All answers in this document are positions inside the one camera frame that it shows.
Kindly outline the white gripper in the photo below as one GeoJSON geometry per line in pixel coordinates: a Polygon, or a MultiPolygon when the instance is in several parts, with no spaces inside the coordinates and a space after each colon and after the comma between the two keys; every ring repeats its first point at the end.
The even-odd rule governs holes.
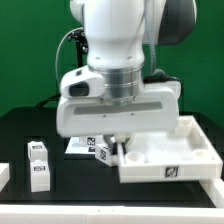
{"type": "Polygon", "coordinates": [[[180,83],[152,83],[128,105],[105,105],[99,98],[62,97],[56,113],[57,133],[62,137],[104,135],[111,150],[116,148],[114,135],[119,134],[117,142],[126,153],[129,134],[176,128],[180,95],[180,83]]]}

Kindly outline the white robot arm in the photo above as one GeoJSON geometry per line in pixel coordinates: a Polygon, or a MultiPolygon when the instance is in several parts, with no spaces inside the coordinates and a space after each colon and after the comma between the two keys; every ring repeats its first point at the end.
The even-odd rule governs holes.
{"type": "Polygon", "coordinates": [[[83,25],[87,64],[60,83],[56,128],[62,137],[128,136],[173,130],[181,84],[142,76],[143,45],[177,45],[196,24],[195,0],[70,0],[83,25]]]}

